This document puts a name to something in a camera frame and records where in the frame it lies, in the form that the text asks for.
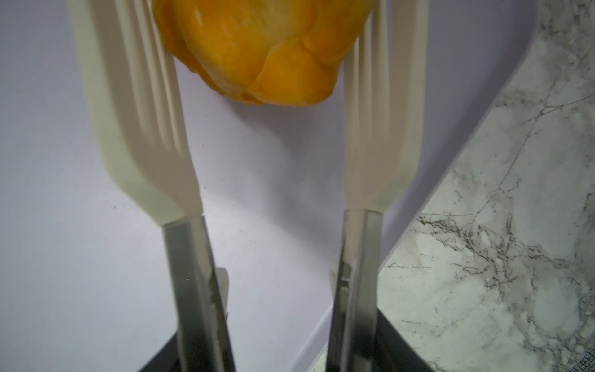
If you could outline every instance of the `tray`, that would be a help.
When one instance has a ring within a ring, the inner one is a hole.
[[[433,0],[418,174],[386,258],[523,60],[537,0]],[[0,360],[137,371],[176,328],[159,229],[110,182],[62,0],[0,5]],[[306,371],[328,337],[340,249],[342,82],[312,108],[246,107],[178,66],[239,371]]]

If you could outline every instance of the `metal handle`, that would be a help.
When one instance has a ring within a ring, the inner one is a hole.
[[[203,217],[163,227],[184,372],[234,372],[231,343]]]
[[[345,212],[327,372],[372,369],[382,218],[368,210]]]

